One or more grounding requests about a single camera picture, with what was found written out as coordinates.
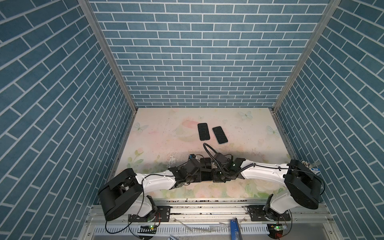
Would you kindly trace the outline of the sage green phone case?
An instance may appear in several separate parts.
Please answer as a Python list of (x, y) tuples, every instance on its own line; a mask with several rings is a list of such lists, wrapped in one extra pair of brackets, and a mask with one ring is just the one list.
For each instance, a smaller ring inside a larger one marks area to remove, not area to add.
[(228, 138), (222, 127), (214, 127), (212, 130), (219, 145), (226, 144), (228, 142)]

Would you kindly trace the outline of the black phone case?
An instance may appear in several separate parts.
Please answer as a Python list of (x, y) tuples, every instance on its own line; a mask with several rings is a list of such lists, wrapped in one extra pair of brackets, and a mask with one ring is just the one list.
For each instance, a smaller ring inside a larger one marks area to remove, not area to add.
[(198, 133), (199, 133), (200, 141), (208, 141), (211, 139), (207, 123), (198, 124)]

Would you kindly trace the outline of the black smartphone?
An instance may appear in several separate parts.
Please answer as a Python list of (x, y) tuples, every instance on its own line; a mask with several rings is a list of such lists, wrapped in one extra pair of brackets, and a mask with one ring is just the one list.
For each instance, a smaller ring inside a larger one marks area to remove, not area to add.
[(212, 170), (201, 170), (201, 182), (212, 182), (213, 173)]

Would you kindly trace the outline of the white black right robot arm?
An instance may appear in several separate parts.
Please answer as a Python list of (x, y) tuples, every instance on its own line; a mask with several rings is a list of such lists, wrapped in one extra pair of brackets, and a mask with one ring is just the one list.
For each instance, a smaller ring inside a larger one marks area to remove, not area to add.
[(221, 163), (211, 161), (215, 182), (228, 182), (234, 179), (263, 180), (285, 185), (285, 190), (268, 196), (263, 207), (264, 216), (277, 221), (285, 212), (304, 207), (316, 210), (319, 207), (323, 182), (315, 173), (297, 160), (288, 164), (263, 164), (245, 159), (235, 159)]

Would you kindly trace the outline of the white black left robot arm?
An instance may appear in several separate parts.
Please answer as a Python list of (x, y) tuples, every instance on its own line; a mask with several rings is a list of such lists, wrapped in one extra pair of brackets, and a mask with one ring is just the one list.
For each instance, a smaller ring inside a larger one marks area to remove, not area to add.
[(106, 221), (115, 220), (127, 212), (139, 217), (151, 215), (156, 208), (146, 193), (200, 183), (203, 171), (197, 160), (189, 160), (162, 173), (139, 174), (132, 168), (123, 170), (98, 191)]

